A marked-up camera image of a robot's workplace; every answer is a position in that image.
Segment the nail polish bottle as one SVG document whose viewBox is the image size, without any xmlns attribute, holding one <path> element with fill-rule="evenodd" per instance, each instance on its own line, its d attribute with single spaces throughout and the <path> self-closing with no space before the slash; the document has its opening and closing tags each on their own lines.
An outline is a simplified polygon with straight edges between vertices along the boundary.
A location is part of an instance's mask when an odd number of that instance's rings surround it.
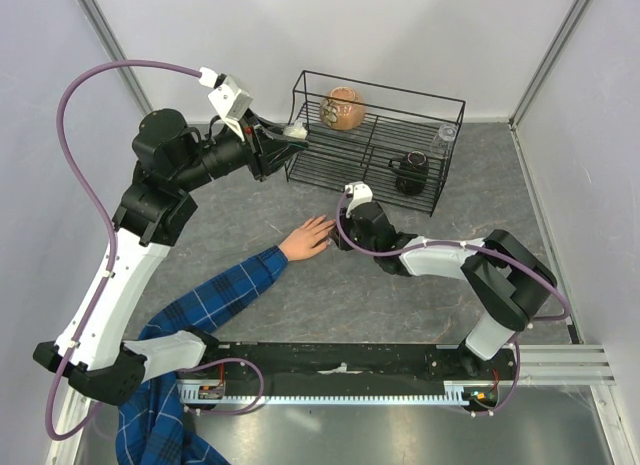
<svg viewBox="0 0 640 465">
<path fill-rule="evenodd" d="M 287 125 L 282 134 L 295 140 L 304 141 L 307 139 L 308 130 L 303 120 L 296 120 L 293 124 Z"/>
</svg>

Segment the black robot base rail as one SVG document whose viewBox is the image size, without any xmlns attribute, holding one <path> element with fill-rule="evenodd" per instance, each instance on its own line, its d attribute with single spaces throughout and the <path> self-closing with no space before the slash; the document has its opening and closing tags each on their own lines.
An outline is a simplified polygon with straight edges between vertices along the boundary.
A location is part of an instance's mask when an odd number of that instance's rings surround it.
<svg viewBox="0 0 640 465">
<path fill-rule="evenodd" d="M 222 342 L 216 366 L 183 373 L 178 393 L 192 409 L 225 405 L 489 404 L 516 375 L 511 349 L 482 361 L 457 345 Z"/>
</svg>

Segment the blue plaid sleeve forearm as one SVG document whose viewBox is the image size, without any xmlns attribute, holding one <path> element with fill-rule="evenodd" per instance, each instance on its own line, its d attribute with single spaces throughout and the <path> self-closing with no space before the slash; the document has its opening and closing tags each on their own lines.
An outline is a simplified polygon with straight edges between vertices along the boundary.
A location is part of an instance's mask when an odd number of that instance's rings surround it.
<svg viewBox="0 0 640 465">
<path fill-rule="evenodd" d="M 171 302 L 144 326 L 139 338 L 161 338 L 191 328 L 211 334 L 265 293 L 287 265 L 284 253 L 272 246 Z M 120 464 L 227 462 L 186 428 L 174 372 L 143 383 L 118 413 L 115 453 Z"/>
</svg>

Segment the mannequin hand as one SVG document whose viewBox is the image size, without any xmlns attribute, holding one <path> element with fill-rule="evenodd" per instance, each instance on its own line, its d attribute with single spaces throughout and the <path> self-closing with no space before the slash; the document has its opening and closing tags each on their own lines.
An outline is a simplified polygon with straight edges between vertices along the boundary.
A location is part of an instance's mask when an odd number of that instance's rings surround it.
<svg viewBox="0 0 640 465">
<path fill-rule="evenodd" d="M 311 217 L 291 232 L 278 248 L 288 261 L 310 259 L 328 247 L 334 226 L 335 220 L 325 215 Z"/>
</svg>

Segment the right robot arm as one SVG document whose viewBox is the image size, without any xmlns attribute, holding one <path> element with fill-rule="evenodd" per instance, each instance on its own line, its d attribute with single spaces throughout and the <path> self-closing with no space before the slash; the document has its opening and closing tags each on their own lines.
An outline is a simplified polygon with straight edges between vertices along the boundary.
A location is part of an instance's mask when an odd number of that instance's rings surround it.
<svg viewBox="0 0 640 465">
<path fill-rule="evenodd" d="M 457 356 L 460 371 L 473 379 L 493 368 L 499 349 L 524 331 L 557 286 L 554 274 L 505 230 L 466 243 L 428 239 L 396 230 L 375 201 L 339 205 L 333 239 L 390 275 L 466 282 L 484 307 Z"/>
</svg>

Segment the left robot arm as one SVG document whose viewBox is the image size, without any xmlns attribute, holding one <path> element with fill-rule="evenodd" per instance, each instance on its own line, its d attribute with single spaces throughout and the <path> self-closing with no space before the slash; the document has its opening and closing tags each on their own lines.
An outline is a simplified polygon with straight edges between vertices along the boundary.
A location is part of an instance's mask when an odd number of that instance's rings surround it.
<svg viewBox="0 0 640 465">
<path fill-rule="evenodd" d="M 308 147 L 302 120 L 278 125 L 247 111 L 239 125 L 201 135 L 174 109 L 141 121 L 132 142 L 132 182 L 107 220 L 112 241 L 101 268 L 64 332 L 33 353 L 82 395 L 119 406 L 142 383 L 166 373 L 188 369 L 208 378 L 218 370 L 214 339 L 193 325 L 141 341 L 126 341 L 123 334 L 147 283 L 197 209 L 192 191 L 242 168 L 263 181 Z"/>
</svg>

